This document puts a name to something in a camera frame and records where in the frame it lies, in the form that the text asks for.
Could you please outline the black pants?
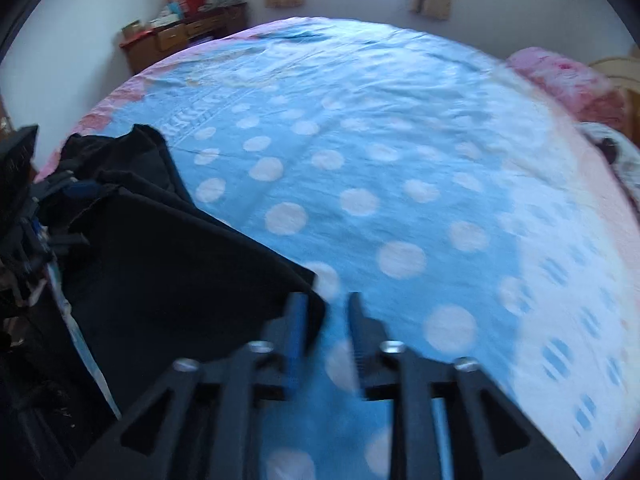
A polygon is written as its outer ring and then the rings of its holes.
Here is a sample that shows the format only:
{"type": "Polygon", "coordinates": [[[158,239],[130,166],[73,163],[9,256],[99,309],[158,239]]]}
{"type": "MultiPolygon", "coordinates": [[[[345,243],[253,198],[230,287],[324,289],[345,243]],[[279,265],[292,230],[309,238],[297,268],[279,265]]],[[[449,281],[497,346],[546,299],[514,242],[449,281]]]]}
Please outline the black pants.
{"type": "Polygon", "coordinates": [[[198,208],[157,130],[75,134],[55,175],[68,185],[38,218],[65,238],[62,291],[121,410],[175,359],[255,340],[294,292],[308,297],[305,344],[316,342],[326,304],[314,274],[198,208]]]}

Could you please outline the pink and blue bed sheet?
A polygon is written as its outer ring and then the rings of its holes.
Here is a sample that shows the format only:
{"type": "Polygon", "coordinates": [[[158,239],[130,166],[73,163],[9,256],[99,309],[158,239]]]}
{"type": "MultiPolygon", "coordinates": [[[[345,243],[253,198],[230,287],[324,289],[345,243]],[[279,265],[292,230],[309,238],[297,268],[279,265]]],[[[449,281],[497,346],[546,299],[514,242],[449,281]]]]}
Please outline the pink and blue bed sheet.
{"type": "MultiPolygon", "coordinates": [[[[639,223],[600,150],[529,81],[422,32],[290,18],[165,58],[73,136],[136,125],[162,135],[198,208],[311,270],[326,304],[296,393],[260,408],[257,479],[393,479],[392,404],[359,387],[352,294],[420,356],[479,362],[574,479],[623,473],[639,223]]],[[[117,407],[58,260],[54,281],[111,416],[103,437],[149,389],[117,407]]]]}

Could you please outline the brown wooden desk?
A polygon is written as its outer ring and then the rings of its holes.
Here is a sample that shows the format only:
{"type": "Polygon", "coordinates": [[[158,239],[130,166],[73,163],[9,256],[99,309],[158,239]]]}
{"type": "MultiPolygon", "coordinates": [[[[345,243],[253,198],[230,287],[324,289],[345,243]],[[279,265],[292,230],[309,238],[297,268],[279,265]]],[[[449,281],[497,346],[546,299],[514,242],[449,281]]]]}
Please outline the brown wooden desk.
{"type": "Polygon", "coordinates": [[[184,49],[231,36],[248,27],[248,4],[233,0],[223,6],[198,12],[178,22],[138,32],[124,39],[120,50],[130,69],[137,75],[153,64],[184,49]]]}

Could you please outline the cardboard box on desk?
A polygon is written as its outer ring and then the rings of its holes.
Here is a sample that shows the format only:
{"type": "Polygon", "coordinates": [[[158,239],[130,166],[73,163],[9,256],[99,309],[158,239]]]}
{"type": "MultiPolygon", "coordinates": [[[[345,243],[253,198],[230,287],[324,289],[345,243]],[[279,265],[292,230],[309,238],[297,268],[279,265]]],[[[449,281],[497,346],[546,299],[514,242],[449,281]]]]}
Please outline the cardboard box on desk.
{"type": "Polygon", "coordinates": [[[129,40],[137,36],[139,32],[143,32],[144,27],[139,20],[135,20],[122,28],[122,38],[129,40]]]}

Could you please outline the white dotted pillow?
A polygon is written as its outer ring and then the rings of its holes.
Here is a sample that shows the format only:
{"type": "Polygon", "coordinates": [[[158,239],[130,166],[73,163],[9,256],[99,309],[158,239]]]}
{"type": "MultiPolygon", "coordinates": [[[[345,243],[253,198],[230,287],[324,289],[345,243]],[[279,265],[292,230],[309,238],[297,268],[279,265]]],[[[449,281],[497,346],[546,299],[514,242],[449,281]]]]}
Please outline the white dotted pillow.
{"type": "Polygon", "coordinates": [[[624,193],[639,215],[640,157],[639,148],[623,133],[597,122],[581,122],[580,132],[600,150],[624,193]]]}

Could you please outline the pink floral folded blanket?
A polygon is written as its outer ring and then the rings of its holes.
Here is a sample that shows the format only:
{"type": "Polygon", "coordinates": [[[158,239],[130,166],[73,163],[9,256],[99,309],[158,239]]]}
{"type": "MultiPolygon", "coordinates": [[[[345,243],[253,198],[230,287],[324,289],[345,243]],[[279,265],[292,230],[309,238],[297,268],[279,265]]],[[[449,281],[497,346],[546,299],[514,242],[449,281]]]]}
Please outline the pink floral folded blanket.
{"type": "Polygon", "coordinates": [[[578,122],[597,122],[623,132],[625,98],[593,68],[537,47],[516,51],[506,65],[552,96],[578,122]]]}

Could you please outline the cream wooden headboard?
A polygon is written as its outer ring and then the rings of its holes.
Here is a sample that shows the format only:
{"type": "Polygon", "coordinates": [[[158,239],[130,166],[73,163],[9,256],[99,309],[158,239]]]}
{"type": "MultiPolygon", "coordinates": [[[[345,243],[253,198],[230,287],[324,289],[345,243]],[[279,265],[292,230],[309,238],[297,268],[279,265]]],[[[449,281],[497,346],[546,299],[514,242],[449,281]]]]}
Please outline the cream wooden headboard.
{"type": "Polygon", "coordinates": [[[626,101],[626,118],[623,134],[635,146],[639,146],[639,46],[636,44],[626,56],[601,58],[589,64],[591,68],[603,74],[612,85],[624,96],[626,101]]]}

